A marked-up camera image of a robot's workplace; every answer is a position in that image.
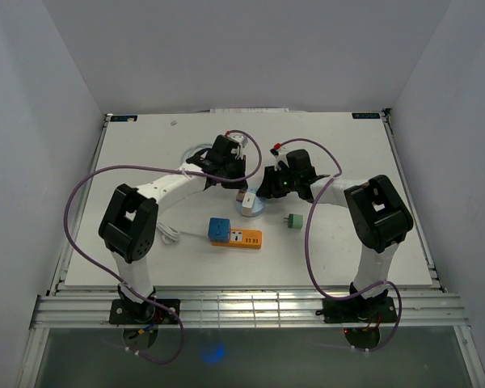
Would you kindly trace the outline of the blue cube socket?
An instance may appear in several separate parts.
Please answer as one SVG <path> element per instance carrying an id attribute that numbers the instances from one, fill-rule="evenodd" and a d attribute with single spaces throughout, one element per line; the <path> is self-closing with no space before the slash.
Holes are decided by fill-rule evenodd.
<path id="1" fill-rule="evenodd" d="M 230 220 L 211 217 L 209 220 L 208 238 L 211 243 L 228 243 L 230 241 Z"/>

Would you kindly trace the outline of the orange power strip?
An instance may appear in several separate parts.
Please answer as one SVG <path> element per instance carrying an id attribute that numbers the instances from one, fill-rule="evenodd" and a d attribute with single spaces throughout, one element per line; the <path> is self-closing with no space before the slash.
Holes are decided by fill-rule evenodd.
<path id="1" fill-rule="evenodd" d="M 211 242 L 213 246 L 243 249 L 260 249 L 263 235 L 260 230 L 232 229 L 229 242 Z"/>

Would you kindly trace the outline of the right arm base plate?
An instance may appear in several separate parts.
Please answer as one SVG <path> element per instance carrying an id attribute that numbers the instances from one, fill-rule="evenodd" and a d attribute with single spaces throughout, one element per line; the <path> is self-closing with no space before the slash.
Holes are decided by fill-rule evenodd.
<path id="1" fill-rule="evenodd" d="M 398 317 L 392 297 L 347 301 L 324 299 L 322 308 L 315 314 L 322 316 L 325 323 L 395 323 Z"/>

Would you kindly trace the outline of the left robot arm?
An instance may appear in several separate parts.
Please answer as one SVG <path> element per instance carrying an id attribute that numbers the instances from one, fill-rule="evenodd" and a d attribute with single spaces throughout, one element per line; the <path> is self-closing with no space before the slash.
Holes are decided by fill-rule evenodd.
<path id="1" fill-rule="evenodd" d="M 155 294 L 146 256 L 154 243 L 158 215 L 190 195 L 220 185 L 246 189 L 246 157 L 243 135 L 219 135 L 207 150 L 196 152 L 180 166 L 177 175 L 164 175 L 154 182 L 130 187 L 123 183 L 113 192 L 99 236 L 112 253 L 121 277 L 118 293 L 122 306 L 138 323 L 154 317 Z"/>

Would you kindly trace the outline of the white usb charger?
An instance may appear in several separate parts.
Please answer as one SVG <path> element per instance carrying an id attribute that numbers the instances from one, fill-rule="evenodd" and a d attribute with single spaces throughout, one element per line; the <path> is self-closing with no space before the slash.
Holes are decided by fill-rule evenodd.
<path id="1" fill-rule="evenodd" d="M 241 214 L 245 217 L 253 217 L 255 214 L 256 194 L 246 192 L 241 202 Z"/>

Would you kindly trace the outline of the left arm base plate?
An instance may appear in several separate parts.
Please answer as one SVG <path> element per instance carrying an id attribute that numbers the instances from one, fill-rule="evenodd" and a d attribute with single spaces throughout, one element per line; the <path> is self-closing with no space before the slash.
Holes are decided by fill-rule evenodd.
<path id="1" fill-rule="evenodd" d="M 111 304 L 108 322 L 112 325 L 177 324 L 170 312 L 147 303 L 136 303 L 129 299 L 115 299 Z"/>

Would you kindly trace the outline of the round light blue socket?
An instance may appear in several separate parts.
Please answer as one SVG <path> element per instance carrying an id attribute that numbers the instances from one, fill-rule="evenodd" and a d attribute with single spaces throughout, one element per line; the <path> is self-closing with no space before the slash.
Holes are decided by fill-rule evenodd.
<path id="1" fill-rule="evenodd" d="M 256 188 L 248 188 L 248 189 L 246 189 L 246 191 L 247 192 L 254 192 L 256 194 L 257 189 Z M 241 214 L 241 202 L 237 202 L 235 200 L 235 208 Z M 264 210 L 265 210 L 265 199 L 262 198 L 262 197 L 256 196 L 256 201 L 255 201 L 255 214 L 254 214 L 253 217 L 259 216 L 260 214 L 262 214 L 264 212 Z"/>

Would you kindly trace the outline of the green usb charger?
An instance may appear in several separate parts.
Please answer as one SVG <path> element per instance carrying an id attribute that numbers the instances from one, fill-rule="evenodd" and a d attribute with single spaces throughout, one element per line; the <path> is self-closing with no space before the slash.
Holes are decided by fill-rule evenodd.
<path id="1" fill-rule="evenodd" d="M 304 225 L 304 217 L 301 214 L 290 213 L 284 218 L 284 223 L 289 229 L 301 230 Z"/>

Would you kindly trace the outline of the pink plug adapter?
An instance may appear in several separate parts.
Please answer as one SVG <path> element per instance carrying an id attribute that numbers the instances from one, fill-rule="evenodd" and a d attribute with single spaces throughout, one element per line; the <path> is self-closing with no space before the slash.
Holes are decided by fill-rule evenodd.
<path id="1" fill-rule="evenodd" d="M 236 195 L 235 200 L 237 202 L 243 202 L 244 199 L 245 199 L 246 194 L 247 194 L 247 191 L 246 190 L 239 190 L 238 193 L 237 193 L 237 195 Z"/>

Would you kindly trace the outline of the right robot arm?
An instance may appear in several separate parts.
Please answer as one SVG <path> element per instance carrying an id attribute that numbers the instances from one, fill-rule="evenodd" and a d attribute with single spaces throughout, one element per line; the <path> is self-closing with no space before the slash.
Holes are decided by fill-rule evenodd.
<path id="1" fill-rule="evenodd" d="M 323 299 L 318 315 L 325 323 L 364 322 L 397 318 L 388 295 L 387 278 L 394 254 L 414 226 L 411 213 L 385 175 L 364 183 L 319 175 L 306 150 L 287 151 L 276 145 L 271 150 L 273 166 L 266 167 L 257 190 L 265 199 L 279 199 L 295 192 L 312 206 L 335 205 L 349 211 L 356 236 L 361 242 L 357 273 L 347 297 Z"/>

